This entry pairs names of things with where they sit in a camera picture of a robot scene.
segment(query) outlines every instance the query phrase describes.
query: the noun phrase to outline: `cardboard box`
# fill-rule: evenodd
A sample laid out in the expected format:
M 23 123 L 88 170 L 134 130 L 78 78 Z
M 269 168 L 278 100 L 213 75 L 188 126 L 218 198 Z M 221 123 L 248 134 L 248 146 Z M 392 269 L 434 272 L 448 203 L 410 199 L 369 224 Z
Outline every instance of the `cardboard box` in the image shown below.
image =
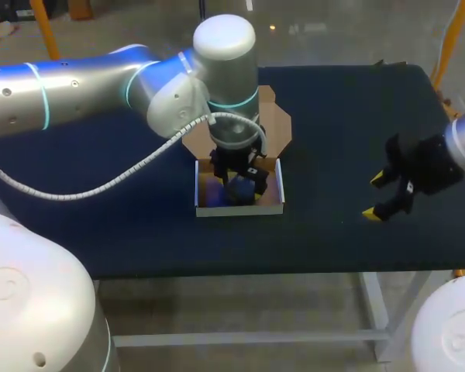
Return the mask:
M 255 165 L 269 171 L 267 190 L 254 205 L 228 206 L 222 198 L 222 182 L 214 176 L 210 152 L 216 145 L 208 133 L 206 122 L 198 124 L 183 138 L 183 144 L 195 155 L 195 208 L 197 217 L 231 215 L 276 215 L 284 211 L 284 185 L 281 161 L 277 156 L 291 141 L 291 117 L 275 103 L 271 87 L 261 86 L 260 124 L 267 134 L 267 158 Z

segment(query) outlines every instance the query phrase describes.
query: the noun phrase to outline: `robot end effector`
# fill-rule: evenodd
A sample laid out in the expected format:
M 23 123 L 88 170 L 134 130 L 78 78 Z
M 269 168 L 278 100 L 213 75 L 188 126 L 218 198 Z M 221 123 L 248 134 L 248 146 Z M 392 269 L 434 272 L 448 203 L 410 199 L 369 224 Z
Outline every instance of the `robot end effector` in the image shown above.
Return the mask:
M 385 146 L 387 166 L 370 182 L 382 188 L 398 182 L 395 196 L 363 212 L 374 221 L 387 221 L 412 211 L 419 192 L 434 195 L 463 180 L 465 175 L 465 114 L 450 123 L 444 133 L 427 139 L 392 136 Z

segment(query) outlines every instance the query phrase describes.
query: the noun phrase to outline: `floor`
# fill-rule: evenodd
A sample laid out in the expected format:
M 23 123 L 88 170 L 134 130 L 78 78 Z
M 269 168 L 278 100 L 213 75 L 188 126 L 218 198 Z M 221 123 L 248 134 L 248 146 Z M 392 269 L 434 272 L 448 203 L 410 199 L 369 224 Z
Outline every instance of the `floor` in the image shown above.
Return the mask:
M 191 43 L 198 0 L 93 0 L 96 19 L 52 21 L 63 57 L 108 53 L 130 43 L 162 57 Z M 257 31 L 261 65 L 373 64 L 406 60 L 430 72 L 455 0 L 207 0 L 207 14 L 233 12 Z M 0 64 L 46 59 L 34 22 L 0 40 Z M 465 109 L 465 28 L 443 81 Z M 408 273 L 381 274 L 391 309 Z M 116 335 L 367 326 L 354 274 L 104 281 L 102 303 Z M 147 370 L 413 371 L 409 351 L 386 366 L 367 344 L 200 346 L 121 350 L 122 372 Z

